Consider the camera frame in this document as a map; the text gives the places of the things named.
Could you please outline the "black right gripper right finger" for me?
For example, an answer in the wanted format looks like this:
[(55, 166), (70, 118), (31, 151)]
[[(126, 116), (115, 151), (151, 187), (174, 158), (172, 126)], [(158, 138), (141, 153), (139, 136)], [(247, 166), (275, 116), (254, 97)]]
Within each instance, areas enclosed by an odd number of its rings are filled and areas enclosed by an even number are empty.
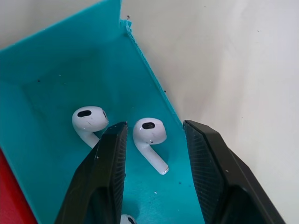
[(248, 165), (216, 130), (192, 120), (183, 127), (205, 224), (286, 224)]

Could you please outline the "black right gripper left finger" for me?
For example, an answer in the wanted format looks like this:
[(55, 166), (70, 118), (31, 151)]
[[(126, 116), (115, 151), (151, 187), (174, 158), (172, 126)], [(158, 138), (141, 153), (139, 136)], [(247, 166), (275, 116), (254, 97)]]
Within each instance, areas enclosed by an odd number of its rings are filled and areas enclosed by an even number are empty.
[(128, 125), (110, 126), (76, 169), (54, 224), (121, 224)]

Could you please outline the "white earbud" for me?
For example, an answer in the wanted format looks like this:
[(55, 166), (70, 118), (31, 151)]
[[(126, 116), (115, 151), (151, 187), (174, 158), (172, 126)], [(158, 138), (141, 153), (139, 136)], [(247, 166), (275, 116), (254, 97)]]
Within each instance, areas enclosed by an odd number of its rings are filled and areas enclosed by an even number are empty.
[(142, 118), (135, 123), (133, 128), (134, 144), (142, 156), (161, 175), (165, 175), (169, 171), (169, 166), (151, 145), (163, 143), (166, 139), (166, 129), (161, 120)]
[(77, 109), (71, 120), (75, 132), (90, 148), (94, 148), (100, 140), (94, 133), (105, 129), (109, 123), (105, 111), (97, 106)]
[(137, 224), (131, 215), (122, 214), (120, 224)]

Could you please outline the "red plastic tray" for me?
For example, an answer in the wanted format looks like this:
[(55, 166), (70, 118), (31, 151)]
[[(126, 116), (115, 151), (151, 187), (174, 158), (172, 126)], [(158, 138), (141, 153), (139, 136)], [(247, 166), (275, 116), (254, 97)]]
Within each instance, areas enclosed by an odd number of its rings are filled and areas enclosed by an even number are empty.
[(1, 149), (0, 224), (38, 224)]

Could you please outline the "blue plastic tray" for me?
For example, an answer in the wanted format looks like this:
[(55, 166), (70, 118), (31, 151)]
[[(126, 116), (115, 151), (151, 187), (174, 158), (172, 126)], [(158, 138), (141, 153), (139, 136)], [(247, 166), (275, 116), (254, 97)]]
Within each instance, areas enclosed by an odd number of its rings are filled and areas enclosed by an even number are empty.
[[(204, 224), (183, 126), (131, 32), (122, 0), (101, 0), (0, 50), (0, 148), (38, 224), (54, 224), (75, 169), (90, 152), (71, 123), (99, 106), (128, 124), (123, 213), (138, 224)], [(142, 118), (163, 122), (151, 145), (159, 174), (133, 141)]]

